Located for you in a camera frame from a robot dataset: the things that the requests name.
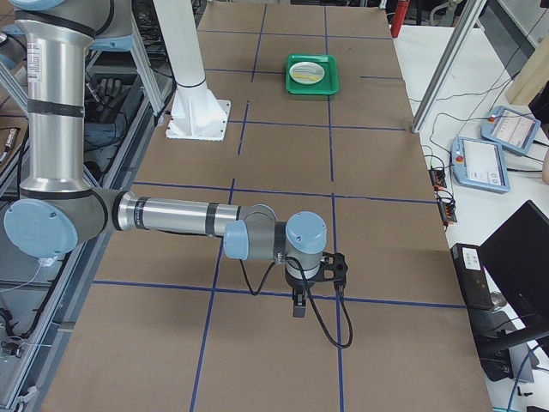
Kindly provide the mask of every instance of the white plate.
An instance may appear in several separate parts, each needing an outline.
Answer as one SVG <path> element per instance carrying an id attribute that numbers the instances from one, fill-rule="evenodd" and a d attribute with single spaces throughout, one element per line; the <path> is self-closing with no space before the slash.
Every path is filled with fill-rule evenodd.
<path id="1" fill-rule="evenodd" d="M 313 62 L 299 62 L 290 67 L 290 77 L 301 84 L 317 84 L 324 78 L 324 69 Z"/>

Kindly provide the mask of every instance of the blue tablet device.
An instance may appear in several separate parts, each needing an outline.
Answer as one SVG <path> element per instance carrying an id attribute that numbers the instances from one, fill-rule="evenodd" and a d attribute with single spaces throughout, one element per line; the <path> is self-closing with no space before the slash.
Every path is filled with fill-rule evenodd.
<path id="1" fill-rule="evenodd" d="M 506 193 L 510 190 L 501 144 L 458 136 L 452 143 L 452 171 L 464 186 Z"/>
<path id="2" fill-rule="evenodd" d="M 530 150 L 541 126 L 538 119 L 503 106 L 494 107 L 488 116 L 480 127 L 482 137 L 520 156 Z"/>

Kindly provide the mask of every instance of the red fire extinguisher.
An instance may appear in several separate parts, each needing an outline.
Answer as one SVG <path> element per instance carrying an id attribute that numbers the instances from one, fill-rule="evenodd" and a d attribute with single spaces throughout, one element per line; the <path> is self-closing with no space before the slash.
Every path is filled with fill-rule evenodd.
<path id="1" fill-rule="evenodd" d="M 404 17 L 408 12 L 408 6 L 410 5 L 410 0 L 399 0 L 396 5 L 395 18 L 393 19 L 393 24 L 391 26 L 391 36 L 393 39 L 398 37 L 398 34 L 401 32 L 402 23 L 404 22 Z"/>

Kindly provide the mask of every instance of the black band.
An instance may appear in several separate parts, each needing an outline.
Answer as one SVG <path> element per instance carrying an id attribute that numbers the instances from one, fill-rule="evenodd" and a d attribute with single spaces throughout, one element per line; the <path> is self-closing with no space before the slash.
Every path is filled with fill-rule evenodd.
<path id="1" fill-rule="evenodd" d="M 150 197 L 140 197 L 137 199 L 136 208 L 134 209 L 134 224 L 138 229 L 147 229 L 143 224 L 143 210 L 148 199 Z"/>
<path id="2" fill-rule="evenodd" d="M 215 212 L 219 203 L 210 203 L 206 210 L 205 231 L 207 236 L 215 236 Z"/>
<path id="3" fill-rule="evenodd" d="M 53 26 L 65 27 L 95 39 L 95 30 L 90 26 L 85 26 L 76 23 L 75 21 L 64 19 L 63 17 L 57 17 L 56 15 L 47 15 L 46 13 L 40 13 L 39 11 L 17 10 L 15 12 L 15 19 L 39 21 L 41 23 L 52 24 Z"/>
<path id="4" fill-rule="evenodd" d="M 97 29 L 97 32 L 95 33 L 96 36 L 99 36 L 102 34 L 112 23 L 112 18 L 114 17 L 114 0 L 111 0 L 111 4 L 109 5 L 109 15 L 107 16 L 105 20 L 105 24 L 101 26 L 101 28 Z"/>
<path id="5" fill-rule="evenodd" d="M 114 202 L 112 203 L 112 209 L 111 209 L 112 225 L 118 231 L 122 231 L 122 228 L 120 227 L 120 224 L 118 223 L 118 209 L 120 208 L 120 202 L 122 202 L 122 198 L 124 197 L 124 195 L 126 193 L 128 193 L 128 191 L 119 192 L 117 194 L 117 196 L 114 198 Z"/>
<path id="6" fill-rule="evenodd" d="M 72 118 L 84 117 L 84 107 L 82 106 L 62 105 L 61 103 L 52 103 L 50 101 L 29 99 L 27 101 L 27 109 L 29 113 L 56 114 Z"/>
<path id="7" fill-rule="evenodd" d="M 103 209 L 103 227 L 101 228 L 101 231 L 100 231 L 100 233 L 103 233 L 103 231 L 105 230 L 106 224 L 109 221 L 109 211 L 106 208 L 105 202 L 103 201 L 103 199 L 101 198 L 101 196 L 99 194 L 92 191 L 92 196 L 97 199 L 97 201 L 101 205 L 101 208 Z"/>
<path id="8" fill-rule="evenodd" d="M 198 84 L 195 84 L 194 86 L 185 86 L 181 83 L 178 83 L 178 86 L 181 86 L 182 88 L 197 88 L 198 86 L 201 86 L 202 84 L 204 84 L 206 82 L 206 77 L 204 77 L 204 80 L 202 80 L 200 83 Z"/>
<path id="9" fill-rule="evenodd" d="M 276 263 L 284 262 L 286 255 L 286 222 L 277 221 L 274 224 L 273 257 Z"/>
<path id="10" fill-rule="evenodd" d="M 38 200 L 72 200 L 92 196 L 92 190 L 87 191 L 28 191 L 21 187 L 21 195 Z"/>

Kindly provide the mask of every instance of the blue cable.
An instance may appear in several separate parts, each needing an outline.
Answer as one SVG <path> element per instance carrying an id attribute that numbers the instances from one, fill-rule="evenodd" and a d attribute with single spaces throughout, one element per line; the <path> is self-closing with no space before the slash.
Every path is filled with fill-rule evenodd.
<path id="1" fill-rule="evenodd" d="M 507 403 L 507 409 L 506 412 L 511 412 L 511 404 L 513 403 L 513 398 L 515 397 L 516 387 L 518 386 L 518 379 L 521 377 L 522 369 L 524 369 L 524 365 L 526 365 L 526 361 L 530 359 L 530 356 L 532 353 L 539 348 L 540 345 L 535 345 L 533 348 L 531 348 L 526 356 L 524 356 L 524 359 L 522 360 L 521 367 L 518 369 L 518 373 L 516 374 L 515 378 L 515 384 L 513 385 L 513 391 L 511 392 L 511 396 L 509 397 L 509 403 Z"/>

